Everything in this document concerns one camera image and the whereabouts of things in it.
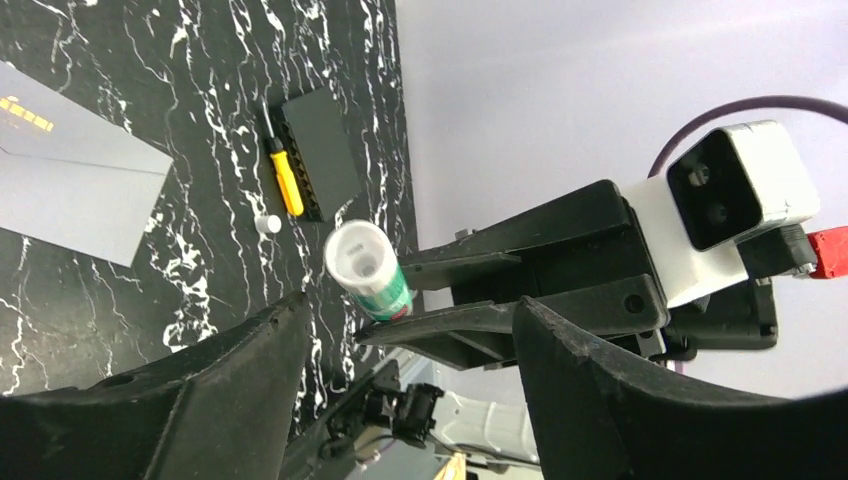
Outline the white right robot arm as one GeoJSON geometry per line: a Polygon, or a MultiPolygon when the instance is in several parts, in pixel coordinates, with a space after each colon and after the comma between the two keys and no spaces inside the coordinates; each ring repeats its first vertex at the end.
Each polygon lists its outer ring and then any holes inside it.
{"type": "MultiPolygon", "coordinates": [[[[701,350],[764,350],[777,340],[772,232],[699,251],[654,179],[623,195],[601,180],[454,242],[401,258],[416,290],[451,291],[453,305],[368,326],[358,339],[405,348],[450,367],[517,362],[512,317],[530,296],[639,357],[689,360],[701,350]]],[[[538,462],[527,411],[404,383],[396,361],[367,375],[292,440],[284,479],[341,479],[387,441],[478,454],[498,467],[538,462]]]]}

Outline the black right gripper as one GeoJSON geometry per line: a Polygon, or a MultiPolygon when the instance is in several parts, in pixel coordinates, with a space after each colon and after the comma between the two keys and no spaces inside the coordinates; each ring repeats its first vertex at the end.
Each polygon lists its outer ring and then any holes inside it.
{"type": "Polygon", "coordinates": [[[649,294],[668,309],[661,328],[608,340],[651,360],[777,343],[773,289],[745,280],[669,308],[618,187],[600,180],[451,243],[399,258],[415,290],[451,287],[455,305],[556,294],[649,294]]]}

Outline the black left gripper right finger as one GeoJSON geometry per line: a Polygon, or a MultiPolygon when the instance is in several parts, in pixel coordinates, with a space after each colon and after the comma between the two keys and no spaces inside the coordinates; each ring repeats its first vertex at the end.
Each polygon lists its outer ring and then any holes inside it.
{"type": "Polygon", "coordinates": [[[523,298],[513,341],[547,479],[843,479],[847,394],[758,395],[674,373],[523,298]]]}

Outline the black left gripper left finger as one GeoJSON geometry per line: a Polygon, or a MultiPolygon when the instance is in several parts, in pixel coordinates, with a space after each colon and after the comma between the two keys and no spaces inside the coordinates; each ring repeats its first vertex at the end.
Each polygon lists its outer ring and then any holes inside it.
{"type": "Polygon", "coordinates": [[[243,323],[100,381],[1,401],[5,479],[274,479],[308,356],[293,292],[243,323]]]}

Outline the white glue stick cap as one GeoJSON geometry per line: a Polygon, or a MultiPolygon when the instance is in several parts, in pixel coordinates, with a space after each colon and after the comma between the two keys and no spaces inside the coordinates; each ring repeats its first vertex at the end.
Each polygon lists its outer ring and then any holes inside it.
{"type": "Polygon", "coordinates": [[[273,235],[282,229],[282,220],[278,215],[256,216],[254,226],[261,234],[273,235]]]}

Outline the green white glue stick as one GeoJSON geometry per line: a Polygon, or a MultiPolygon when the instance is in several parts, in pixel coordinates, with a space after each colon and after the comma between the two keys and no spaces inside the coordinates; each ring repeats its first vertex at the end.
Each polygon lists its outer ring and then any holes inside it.
{"type": "Polygon", "coordinates": [[[386,233],[366,220],[342,223],[327,238],[324,265],[330,276],[378,322],[412,310],[412,294],[386,233]]]}

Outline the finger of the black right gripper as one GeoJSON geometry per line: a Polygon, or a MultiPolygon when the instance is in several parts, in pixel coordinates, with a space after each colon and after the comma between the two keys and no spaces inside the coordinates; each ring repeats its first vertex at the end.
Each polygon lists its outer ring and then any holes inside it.
{"type": "MultiPolygon", "coordinates": [[[[604,340],[655,330],[670,318],[649,294],[556,294],[537,301],[604,340]]],[[[457,370],[500,368],[516,359],[512,325],[518,306],[484,301],[414,314],[366,326],[355,340],[404,348],[457,370]]]]}

